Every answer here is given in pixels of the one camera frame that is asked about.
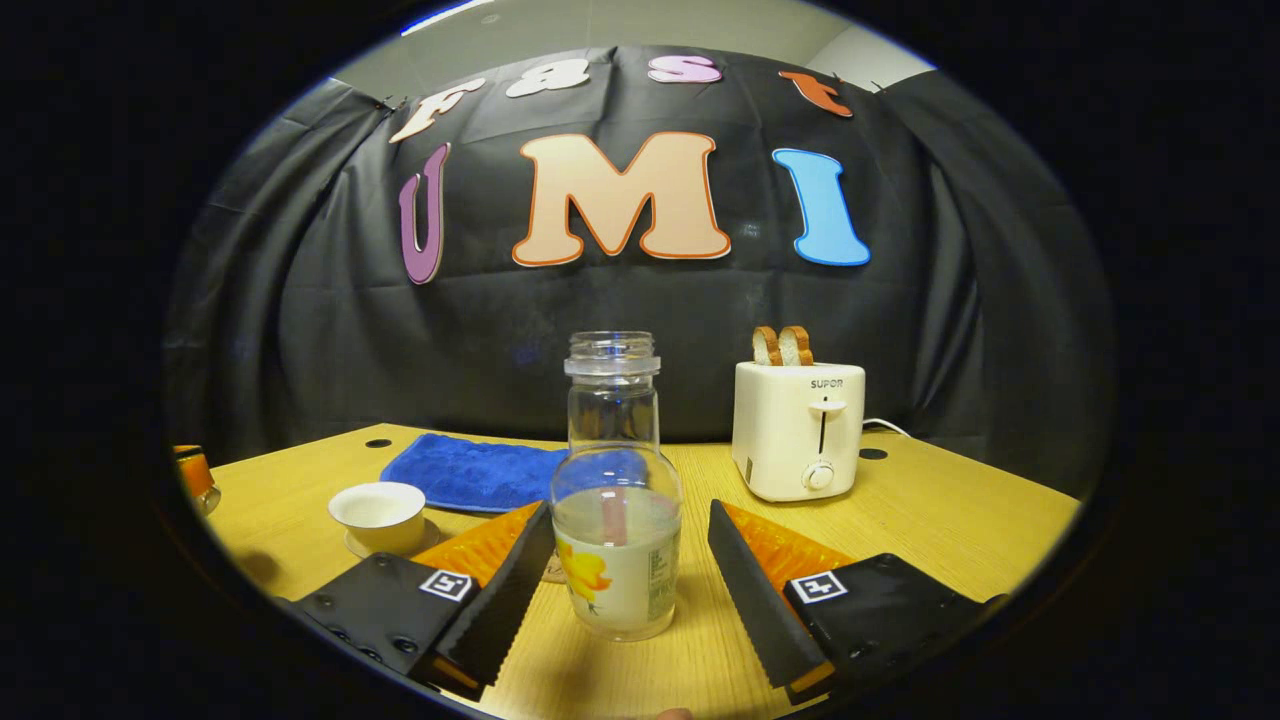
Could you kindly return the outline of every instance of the wooden table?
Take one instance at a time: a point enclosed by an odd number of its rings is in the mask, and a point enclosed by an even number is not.
[[[378,480],[424,430],[374,425],[214,469],[223,500],[209,516],[229,555],[266,593],[298,600],[358,559],[328,514],[338,491]],[[564,443],[468,439],[559,448]],[[388,447],[366,441],[387,438]],[[728,445],[667,445],[685,483],[676,618],[663,634],[611,643],[575,619],[564,589],[541,583],[481,702],[502,717],[653,717],[689,707],[695,717],[776,717],[794,706],[769,688],[707,544],[712,498],[721,498],[863,559],[893,552],[960,593],[987,600],[1014,589],[1070,523],[1076,501],[924,442],[870,430],[850,493],[800,503],[756,500]],[[445,536],[488,516],[428,507]]]

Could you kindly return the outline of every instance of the glass bottle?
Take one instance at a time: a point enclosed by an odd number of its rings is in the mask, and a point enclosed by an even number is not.
[[[573,610],[614,641],[675,616],[684,488],[659,451],[659,359],[644,332],[575,333],[564,372],[570,455],[552,478],[556,546]]]

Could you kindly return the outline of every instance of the white toaster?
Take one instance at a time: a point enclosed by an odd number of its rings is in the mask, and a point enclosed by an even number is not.
[[[865,389],[856,365],[739,363],[730,452],[746,487],[773,502],[852,488]]]

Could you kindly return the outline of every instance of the bread slice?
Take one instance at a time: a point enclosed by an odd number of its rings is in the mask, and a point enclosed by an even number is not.
[[[809,350],[809,333],[800,325],[787,325],[778,336],[778,351],[783,365],[813,365],[813,352]]]
[[[751,333],[751,354],[756,365],[781,365],[778,334],[768,325],[760,325]]]

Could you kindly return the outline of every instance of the power cord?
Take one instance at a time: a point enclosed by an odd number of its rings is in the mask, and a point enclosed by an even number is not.
[[[906,433],[906,430],[904,430],[902,428],[895,425],[893,423],[890,423],[888,420],[881,420],[879,418],[868,418],[868,419],[863,420],[863,425],[868,425],[870,423],[876,423],[877,425],[884,425],[886,428],[888,428],[888,429],[891,429],[891,430],[893,430],[893,432],[896,432],[899,434],[906,436],[909,438],[911,437],[911,436],[909,436]]]

